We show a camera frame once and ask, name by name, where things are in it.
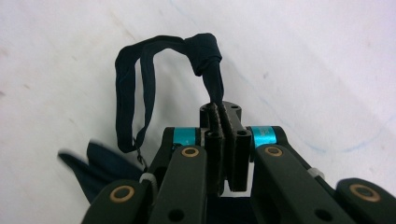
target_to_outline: black fabric strap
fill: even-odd
[[[153,58],[164,49],[173,49],[186,55],[194,74],[203,76],[210,102],[222,104],[224,88],[219,69],[221,55],[216,38],[212,34],[199,34],[185,40],[167,35],[159,35],[132,46],[123,48],[116,60],[117,117],[116,131],[118,146],[123,152],[138,150],[145,138],[151,121],[155,101],[155,71]],[[134,120],[134,65],[140,59],[143,97],[145,104],[145,125],[133,137]]]

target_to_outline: white tabletop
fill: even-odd
[[[281,126],[333,187],[359,177],[396,195],[395,9],[392,1],[2,1],[0,222],[82,220],[89,204],[57,152],[85,158],[96,139],[120,153],[114,61],[155,35],[212,33],[224,100],[243,108],[244,125]],[[199,126],[208,102],[185,56],[165,50],[155,69],[149,161],[163,129]]]

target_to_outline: white surface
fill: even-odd
[[[333,187],[356,176],[395,195],[395,11],[394,1],[1,1],[0,222],[82,220],[89,204],[57,152],[85,156],[92,138],[117,149],[114,61],[155,35],[214,34],[225,100],[244,125],[282,126]],[[148,158],[165,127],[198,126],[208,101],[187,58],[166,50],[155,64]]]

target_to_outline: brass ring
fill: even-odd
[[[195,147],[186,147],[183,150],[181,150],[181,154],[185,157],[196,157],[199,154],[198,149]]]
[[[377,203],[377,202],[379,202],[379,200],[381,200],[381,196],[379,196],[379,194],[375,190],[373,190],[367,186],[364,186],[361,184],[353,184],[353,185],[349,186],[349,189],[353,194],[355,194],[359,198],[363,199],[364,201]],[[371,193],[371,195],[364,195],[364,194],[360,193],[358,191],[358,189],[368,190]]]
[[[279,157],[283,154],[282,150],[280,150],[277,147],[266,147],[265,152],[270,154],[271,156],[276,156],[276,157]]]
[[[119,198],[116,196],[116,194],[119,190],[122,189],[128,189],[129,192],[127,195],[123,196],[122,198]],[[133,196],[134,196],[134,188],[132,188],[131,186],[124,185],[124,186],[119,186],[116,189],[113,189],[113,191],[111,191],[110,200],[113,203],[125,203],[126,201],[130,200]]]

